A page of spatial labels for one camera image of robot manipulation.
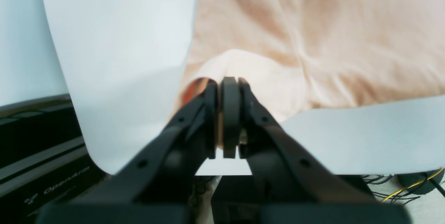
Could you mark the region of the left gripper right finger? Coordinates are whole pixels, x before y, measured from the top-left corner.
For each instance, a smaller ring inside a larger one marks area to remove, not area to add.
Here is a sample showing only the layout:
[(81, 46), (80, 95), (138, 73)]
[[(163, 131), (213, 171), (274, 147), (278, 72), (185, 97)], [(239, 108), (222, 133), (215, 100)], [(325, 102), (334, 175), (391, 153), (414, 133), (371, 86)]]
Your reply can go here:
[(410, 224), (404, 207), (378, 203), (332, 174), (290, 137), (248, 82), (221, 83), (224, 157), (248, 162), (263, 202), (261, 224)]

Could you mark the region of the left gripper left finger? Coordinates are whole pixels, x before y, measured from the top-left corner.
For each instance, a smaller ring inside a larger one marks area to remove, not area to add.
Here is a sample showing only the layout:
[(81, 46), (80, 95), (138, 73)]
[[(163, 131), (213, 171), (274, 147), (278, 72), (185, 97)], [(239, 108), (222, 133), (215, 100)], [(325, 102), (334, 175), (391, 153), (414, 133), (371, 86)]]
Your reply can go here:
[(218, 83), (184, 105), (116, 176), (71, 202), (49, 205), (38, 224), (192, 224), (193, 178), (216, 157)]

